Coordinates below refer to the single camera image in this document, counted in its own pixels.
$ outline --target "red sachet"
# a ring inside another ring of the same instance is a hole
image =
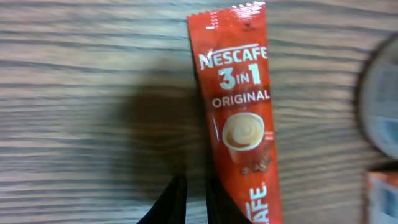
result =
[[[188,17],[217,174],[253,223],[282,224],[264,2]]]

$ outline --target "red packaging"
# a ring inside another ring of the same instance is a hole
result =
[[[188,17],[217,174],[253,223],[282,224],[264,2]]]

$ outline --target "coffee foam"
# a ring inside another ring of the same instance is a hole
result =
[[[238,113],[228,118],[223,141],[231,149],[246,151],[256,147],[264,136],[264,123],[253,113]]]

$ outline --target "round metal lid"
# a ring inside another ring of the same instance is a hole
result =
[[[359,81],[358,118],[370,141],[398,159],[398,35],[381,44]]]

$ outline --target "wood grain surface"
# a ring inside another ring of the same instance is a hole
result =
[[[183,171],[187,223],[206,223],[185,18],[239,3],[0,0],[0,223],[136,223]],[[353,91],[398,1],[270,0],[267,19],[285,223],[359,223],[364,171],[386,158]]]

